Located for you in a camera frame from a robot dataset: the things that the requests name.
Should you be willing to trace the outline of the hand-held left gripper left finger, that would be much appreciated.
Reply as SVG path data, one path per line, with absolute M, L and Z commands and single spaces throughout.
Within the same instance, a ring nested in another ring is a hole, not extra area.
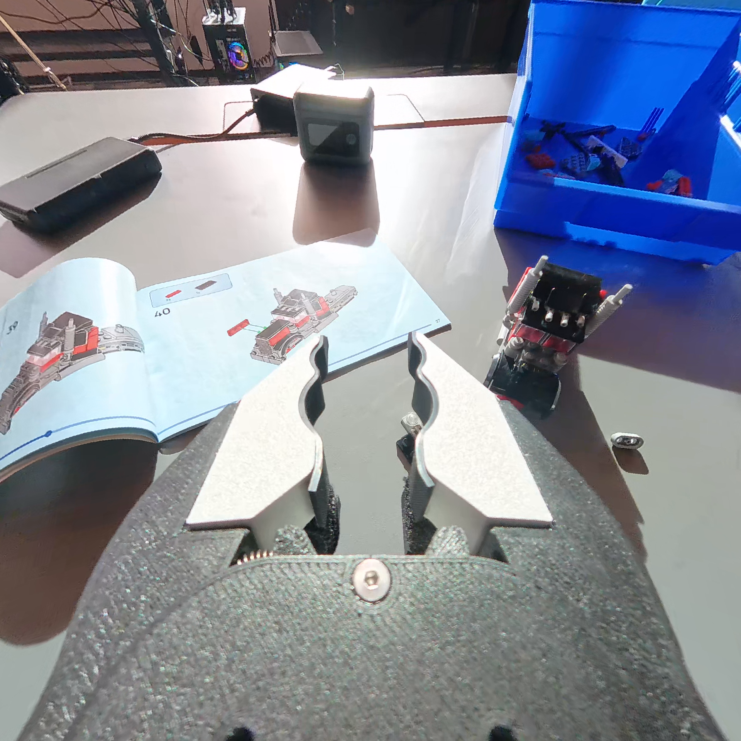
M 325 409 L 328 338 L 311 336 L 236 405 L 188 530 L 247 528 L 271 550 L 279 529 L 330 535 L 330 485 L 316 421 Z

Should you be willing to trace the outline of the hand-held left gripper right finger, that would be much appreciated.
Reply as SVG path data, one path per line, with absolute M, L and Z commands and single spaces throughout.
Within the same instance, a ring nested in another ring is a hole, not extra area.
M 421 429 L 405 491 L 406 550 L 423 552 L 450 526 L 462 530 L 472 555 L 484 552 L 492 528 L 552 528 L 495 395 L 418 331 L 408 337 L 408 369 Z

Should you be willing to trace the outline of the small grey black brick assembly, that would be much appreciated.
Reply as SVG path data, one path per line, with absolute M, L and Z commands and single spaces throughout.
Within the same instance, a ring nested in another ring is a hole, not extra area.
M 415 454 L 416 438 L 423 423 L 415 412 L 410 412 L 401 419 L 401 425 L 404 435 L 396 441 L 396 450 L 405 470 L 410 470 Z

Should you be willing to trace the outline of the grey desk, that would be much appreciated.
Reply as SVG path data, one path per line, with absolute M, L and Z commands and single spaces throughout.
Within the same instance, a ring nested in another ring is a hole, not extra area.
M 43 474 L 17 502 L 36 529 L 41 496 L 67 476 L 89 489 L 70 522 L 121 516 L 19 739 L 726 739 L 690 654 L 736 660 L 720 677 L 739 711 L 739 253 L 706 267 L 515 233 L 502 254 L 504 121 L 380 132 L 364 170 L 308 165 L 276 137 L 155 151 L 156 183 L 47 239 L 61 250 L 14 283 L 21 257 L 5 253 L 39 239 L 2 219 L 2 304 L 79 258 L 117 262 L 142 289 L 380 242 L 450 320 L 423 334 L 482 382 L 505 284 L 555 248 L 552 262 L 598 273 L 609 293 L 633 284 L 579 378 L 607 433 L 646 439 L 629 472 L 648 474 L 639 504 L 671 536 L 640 551 L 636 507 L 603 493 L 622 471 L 567 387 L 556 446 L 499 401 L 553 527 L 492 528 L 479 555 L 444 527 L 409 553 L 396 450 L 413 412 L 409 334 L 342 374 L 328 350 L 315 427 L 330 535 L 288 525 L 263 550 L 247 528 L 185 527 L 242 398 L 166 442 L 88 442 L 12 476 L 8 494 Z

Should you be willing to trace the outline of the light blue instruction booklet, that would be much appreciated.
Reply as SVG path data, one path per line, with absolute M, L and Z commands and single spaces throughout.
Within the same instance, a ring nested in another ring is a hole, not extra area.
M 449 328 L 380 242 L 317 242 L 142 289 L 112 260 L 63 262 L 2 306 L 2 480 L 88 442 L 163 443 L 208 423 L 314 335 L 342 374 Z

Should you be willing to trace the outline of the red black toy brick truck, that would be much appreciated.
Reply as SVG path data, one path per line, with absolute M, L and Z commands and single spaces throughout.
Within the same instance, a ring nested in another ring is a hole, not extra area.
M 561 395 L 563 367 L 632 290 L 624 284 L 609 294 L 601 278 L 542 255 L 523 273 L 507 303 L 484 385 L 524 414 L 547 418 Z

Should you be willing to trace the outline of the heap of small toy bricks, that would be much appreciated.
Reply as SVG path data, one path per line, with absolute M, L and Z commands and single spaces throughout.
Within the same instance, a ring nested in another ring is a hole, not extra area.
M 518 140 L 518 165 L 527 174 L 644 190 L 693 198 L 693 184 L 683 172 L 668 168 L 658 175 L 636 175 L 658 131 L 656 108 L 639 130 L 616 125 L 582 126 L 546 119 L 527 120 Z

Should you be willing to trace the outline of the grey cube device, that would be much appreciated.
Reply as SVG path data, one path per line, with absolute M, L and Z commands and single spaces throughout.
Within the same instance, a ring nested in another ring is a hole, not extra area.
M 302 84 L 293 96 L 301 155 L 314 164 L 365 166 L 374 143 L 373 88 L 358 80 Z

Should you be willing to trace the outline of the black flat box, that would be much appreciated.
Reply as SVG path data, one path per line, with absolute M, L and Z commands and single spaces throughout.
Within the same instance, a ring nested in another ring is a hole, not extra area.
M 160 177 L 155 151 L 106 137 L 7 182 L 1 214 L 33 233 L 54 234 Z

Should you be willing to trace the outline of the black adapter box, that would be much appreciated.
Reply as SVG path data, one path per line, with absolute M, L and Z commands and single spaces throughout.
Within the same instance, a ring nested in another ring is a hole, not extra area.
M 304 83 L 325 81 L 336 76 L 335 67 L 320 69 L 304 64 L 289 64 L 251 86 L 253 110 L 261 130 L 297 135 L 293 105 L 296 91 Z

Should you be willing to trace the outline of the blue plastic bin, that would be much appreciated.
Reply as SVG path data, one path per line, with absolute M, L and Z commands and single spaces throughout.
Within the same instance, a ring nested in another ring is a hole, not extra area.
M 720 99 L 739 10 L 608 2 L 532 2 L 504 138 L 494 226 L 720 264 L 739 253 L 740 207 L 710 200 Z M 527 174 L 529 119 L 657 133 L 636 175 L 687 175 L 693 198 Z
M 740 206 L 740 64 L 739 48 L 731 57 L 720 99 L 719 137 L 709 190 L 710 200 Z

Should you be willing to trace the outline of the black computer tower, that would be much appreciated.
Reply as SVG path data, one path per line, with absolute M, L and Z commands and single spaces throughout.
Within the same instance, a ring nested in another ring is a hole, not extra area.
M 256 83 L 254 62 L 246 31 L 246 9 L 235 6 L 233 14 L 207 14 L 201 27 L 208 44 L 213 69 L 220 84 Z

